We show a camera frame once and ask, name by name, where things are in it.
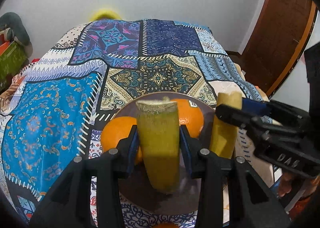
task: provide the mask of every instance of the orange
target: orange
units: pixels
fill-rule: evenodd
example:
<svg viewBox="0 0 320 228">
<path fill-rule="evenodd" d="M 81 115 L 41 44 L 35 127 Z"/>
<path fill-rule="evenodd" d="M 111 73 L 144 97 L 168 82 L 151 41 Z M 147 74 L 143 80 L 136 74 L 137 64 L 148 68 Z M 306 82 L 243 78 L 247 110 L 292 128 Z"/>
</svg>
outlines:
<svg viewBox="0 0 320 228">
<path fill-rule="evenodd" d="M 162 224 L 157 224 L 153 226 L 152 228 L 179 228 L 176 224 L 171 224 L 171 223 L 162 223 Z"/>
<path fill-rule="evenodd" d="M 204 117 L 200 108 L 186 99 L 172 99 L 178 103 L 179 124 L 186 125 L 190 137 L 198 138 L 204 125 Z"/>
<path fill-rule="evenodd" d="M 129 136 L 132 125 L 137 124 L 137 119 L 133 117 L 114 118 L 108 122 L 101 133 L 102 151 L 115 148 L 119 141 Z M 135 164 L 142 162 L 142 153 L 140 147 L 137 152 Z"/>
</svg>

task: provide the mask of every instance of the wooden door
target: wooden door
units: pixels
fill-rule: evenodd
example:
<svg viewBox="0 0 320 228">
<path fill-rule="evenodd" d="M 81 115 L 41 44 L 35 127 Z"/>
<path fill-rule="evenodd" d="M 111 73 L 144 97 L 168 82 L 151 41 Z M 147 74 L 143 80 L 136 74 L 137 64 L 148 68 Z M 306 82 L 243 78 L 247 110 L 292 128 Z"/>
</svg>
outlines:
<svg viewBox="0 0 320 228">
<path fill-rule="evenodd" d="M 246 80 L 267 95 L 297 49 L 302 49 L 299 42 L 306 41 L 311 7 L 312 0 L 265 0 L 242 59 Z"/>
</svg>

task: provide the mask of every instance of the paisley pattern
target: paisley pattern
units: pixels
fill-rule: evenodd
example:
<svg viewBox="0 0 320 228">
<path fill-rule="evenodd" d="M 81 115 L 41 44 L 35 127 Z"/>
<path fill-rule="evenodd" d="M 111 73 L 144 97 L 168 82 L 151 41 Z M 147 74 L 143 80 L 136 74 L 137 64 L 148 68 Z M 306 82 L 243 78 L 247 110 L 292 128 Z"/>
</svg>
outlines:
<svg viewBox="0 0 320 228">
<path fill-rule="evenodd" d="M 0 115 L 0 188 L 9 203 L 28 222 L 74 156 L 100 156 L 101 131 L 92 128 L 103 129 L 136 97 L 175 91 L 215 105 L 212 83 L 219 80 L 260 100 L 224 53 L 209 28 L 184 22 L 99 20 L 71 29 L 25 72 Z M 97 224 L 96 190 L 93 177 L 90 209 Z M 126 227 L 195 226 L 197 212 L 155 215 L 121 195 L 120 201 Z M 224 220 L 228 216 L 224 204 Z"/>
<path fill-rule="evenodd" d="M 99 58 L 112 67 L 137 68 L 139 31 L 139 22 L 95 21 L 84 30 L 70 64 Z"/>
<path fill-rule="evenodd" d="M 148 19 L 145 23 L 147 24 L 147 55 L 187 56 L 186 50 L 203 52 L 194 28 L 157 19 Z"/>
<path fill-rule="evenodd" d="M 222 46 L 214 39 L 211 32 L 206 29 L 196 28 L 202 48 L 207 53 L 227 54 Z"/>
<path fill-rule="evenodd" d="M 4 131 L 2 161 L 12 180 L 40 200 L 79 153 L 95 74 L 27 83 Z"/>
<path fill-rule="evenodd" d="M 174 91 L 216 104 L 212 88 L 205 82 L 192 56 L 141 57 L 140 70 L 110 69 L 101 100 L 101 109 L 119 109 L 148 93 Z"/>
</svg>

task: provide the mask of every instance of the yellow object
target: yellow object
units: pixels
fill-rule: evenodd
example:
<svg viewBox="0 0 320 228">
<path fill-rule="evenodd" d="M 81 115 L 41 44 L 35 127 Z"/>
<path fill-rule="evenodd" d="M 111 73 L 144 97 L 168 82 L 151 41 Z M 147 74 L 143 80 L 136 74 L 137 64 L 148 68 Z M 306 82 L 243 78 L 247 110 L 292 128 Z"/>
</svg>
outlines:
<svg viewBox="0 0 320 228">
<path fill-rule="evenodd" d="M 186 125 L 190 137 L 198 138 L 204 125 L 201 109 L 187 99 L 172 99 L 178 103 L 179 124 Z"/>
<path fill-rule="evenodd" d="M 228 106 L 241 109 L 242 96 L 240 92 L 232 92 L 230 94 L 219 93 L 217 106 L 226 104 Z M 218 156 L 230 159 L 235 148 L 238 128 L 227 124 L 214 116 L 210 150 Z"/>
<path fill-rule="evenodd" d="M 110 9 L 102 8 L 99 9 L 96 13 L 94 13 L 90 21 L 96 21 L 96 20 L 101 20 L 101 19 L 118 19 L 122 20 L 120 15 Z"/>
<path fill-rule="evenodd" d="M 162 224 L 157 224 L 153 226 L 152 228 L 179 228 L 176 224 L 171 224 L 171 223 L 162 223 Z"/>
<path fill-rule="evenodd" d="M 175 101 L 139 100 L 138 134 L 143 162 L 154 189 L 173 193 L 179 184 L 179 117 Z"/>
<path fill-rule="evenodd" d="M 115 148 L 119 141 L 129 136 L 132 125 L 137 124 L 137 119 L 133 117 L 119 117 L 109 121 L 103 128 L 101 133 L 102 151 L 106 152 L 109 149 Z M 138 149 L 135 164 L 142 162 L 141 149 Z"/>
</svg>

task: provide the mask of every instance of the orange box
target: orange box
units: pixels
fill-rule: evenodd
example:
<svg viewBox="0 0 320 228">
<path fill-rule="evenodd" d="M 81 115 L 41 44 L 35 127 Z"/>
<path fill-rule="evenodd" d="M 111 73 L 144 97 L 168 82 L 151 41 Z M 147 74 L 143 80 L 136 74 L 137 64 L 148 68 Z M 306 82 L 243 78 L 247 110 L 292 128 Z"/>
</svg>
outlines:
<svg viewBox="0 0 320 228">
<path fill-rule="evenodd" d="M 0 45 L 0 55 L 3 54 L 3 52 L 9 47 L 10 42 L 5 42 L 4 44 Z"/>
</svg>

